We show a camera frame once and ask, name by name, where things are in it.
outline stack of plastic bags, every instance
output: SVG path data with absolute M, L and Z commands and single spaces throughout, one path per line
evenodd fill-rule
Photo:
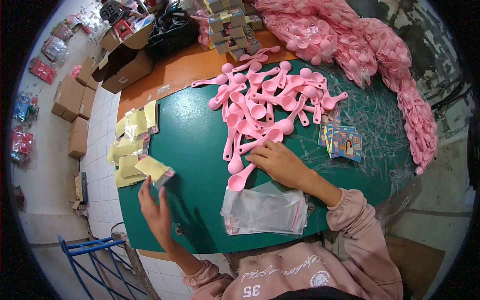
M 302 191 L 272 195 L 227 188 L 220 212 L 229 235 L 272 232 L 302 235 L 308 205 Z

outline hand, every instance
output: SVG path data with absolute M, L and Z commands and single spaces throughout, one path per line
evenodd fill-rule
M 152 178 L 148 176 L 143 182 L 139 192 L 138 200 L 142 209 L 142 214 L 147 221 L 150 230 L 156 237 L 160 245 L 165 248 L 171 244 L 172 220 L 170 218 L 170 210 L 167 205 L 167 196 L 165 187 L 161 187 L 158 192 L 160 206 L 155 204 L 155 197 L 150 196 L 150 182 Z
M 262 146 L 250 151 L 245 159 L 256 164 L 273 180 L 293 189 L 311 192 L 307 183 L 316 174 L 281 142 L 267 139 Z

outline cuff of sleeve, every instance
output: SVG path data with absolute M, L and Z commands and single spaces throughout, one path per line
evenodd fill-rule
M 183 283 L 186 284 L 187 286 L 190 287 L 197 287 L 201 286 L 210 280 L 212 278 L 215 278 L 218 276 L 218 267 L 211 263 L 208 260 L 201 260 L 202 267 L 200 270 L 193 274 L 193 275 L 186 275 L 183 271 L 181 273 L 182 278 L 183 278 Z
M 327 206 L 328 210 L 331 212 L 334 212 L 340 208 L 342 208 L 346 203 L 350 201 L 350 191 L 352 190 L 345 190 L 344 188 L 339 188 L 342 191 L 342 197 L 340 197 L 340 201 L 334 206 L 334 207 L 329 207 Z

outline person's left hand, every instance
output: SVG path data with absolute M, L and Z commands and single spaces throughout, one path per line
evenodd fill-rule
M 143 182 L 138 192 L 138 200 L 140 201 L 142 214 L 144 215 L 150 230 L 160 245 L 165 248 L 172 241 L 172 220 L 170 218 L 170 210 L 167 205 L 165 187 L 161 187 L 158 192 L 160 206 L 155 203 L 155 197 L 152 198 L 150 196 L 151 180 L 151 177 L 148 176 Z

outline red package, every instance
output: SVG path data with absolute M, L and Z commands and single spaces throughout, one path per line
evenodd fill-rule
M 52 67 L 43 62 L 38 56 L 33 59 L 30 72 L 40 77 L 48 84 L 53 83 L 53 79 L 55 78 L 55 74 L 57 73 Z

